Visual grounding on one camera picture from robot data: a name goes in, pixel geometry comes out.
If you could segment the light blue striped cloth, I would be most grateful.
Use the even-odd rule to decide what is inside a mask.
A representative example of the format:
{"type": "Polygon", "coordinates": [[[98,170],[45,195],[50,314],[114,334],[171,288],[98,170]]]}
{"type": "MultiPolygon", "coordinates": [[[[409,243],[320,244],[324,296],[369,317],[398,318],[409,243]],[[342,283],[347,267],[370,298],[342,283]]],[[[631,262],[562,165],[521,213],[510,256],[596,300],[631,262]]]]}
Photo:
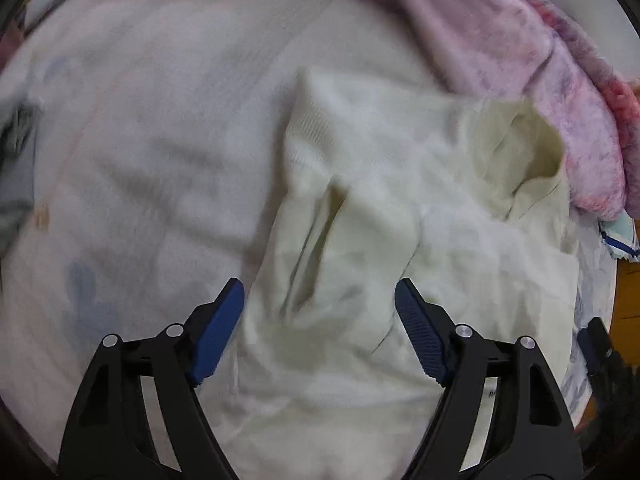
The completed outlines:
{"type": "Polygon", "coordinates": [[[611,256],[629,262],[639,261],[639,237],[634,219],[623,211],[614,221],[599,221],[599,231],[611,256]]]}

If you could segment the grey garment on bed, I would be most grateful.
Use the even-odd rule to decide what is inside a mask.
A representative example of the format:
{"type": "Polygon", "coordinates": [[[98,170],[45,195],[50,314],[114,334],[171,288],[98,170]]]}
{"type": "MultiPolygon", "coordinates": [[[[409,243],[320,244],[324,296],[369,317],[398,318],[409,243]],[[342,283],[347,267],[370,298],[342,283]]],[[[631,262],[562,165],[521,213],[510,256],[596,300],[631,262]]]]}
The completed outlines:
{"type": "Polygon", "coordinates": [[[4,256],[34,209],[34,166],[38,105],[25,100],[1,102],[1,255],[4,256]]]}

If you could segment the cream white knit sweater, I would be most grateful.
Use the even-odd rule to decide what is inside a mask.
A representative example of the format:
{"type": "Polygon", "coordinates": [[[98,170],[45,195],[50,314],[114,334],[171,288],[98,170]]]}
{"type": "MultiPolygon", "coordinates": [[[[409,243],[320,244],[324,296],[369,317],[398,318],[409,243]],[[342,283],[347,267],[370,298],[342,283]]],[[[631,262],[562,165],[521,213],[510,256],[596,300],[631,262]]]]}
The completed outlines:
{"type": "Polygon", "coordinates": [[[440,397],[395,311],[403,278],[485,337],[534,337],[565,375],[577,238],[564,143],[531,102],[310,68],[283,165],[213,378],[212,424],[239,477],[401,474],[440,397]]]}

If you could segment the white blue patterned bed blanket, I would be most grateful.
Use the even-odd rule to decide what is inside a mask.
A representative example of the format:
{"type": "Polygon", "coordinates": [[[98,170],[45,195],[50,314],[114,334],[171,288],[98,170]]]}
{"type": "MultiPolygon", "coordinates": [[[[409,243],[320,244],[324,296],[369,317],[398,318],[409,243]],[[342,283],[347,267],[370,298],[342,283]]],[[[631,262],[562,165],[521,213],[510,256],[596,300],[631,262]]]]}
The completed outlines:
{"type": "MultiPolygon", "coordinates": [[[[40,107],[36,210],[1,268],[1,394],[50,456],[101,339],[157,334],[248,292],[284,199],[299,74],[320,68],[444,93],[407,26],[362,0],[67,0],[1,94],[40,107]]],[[[574,341],[615,266],[570,210],[579,264],[570,414],[590,389],[574,341]]]]}

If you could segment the pink purple floral quilt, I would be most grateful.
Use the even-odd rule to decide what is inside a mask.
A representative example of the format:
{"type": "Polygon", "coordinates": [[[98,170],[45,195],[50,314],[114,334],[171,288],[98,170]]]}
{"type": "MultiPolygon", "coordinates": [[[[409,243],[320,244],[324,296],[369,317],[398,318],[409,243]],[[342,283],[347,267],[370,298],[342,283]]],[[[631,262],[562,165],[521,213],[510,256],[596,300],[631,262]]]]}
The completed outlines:
{"type": "Polygon", "coordinates": [[[570,199],[639,213],[639,99],[550,0],[373,0],[402,12],[448,90],[531,99],[566,146],[570,199]]]}

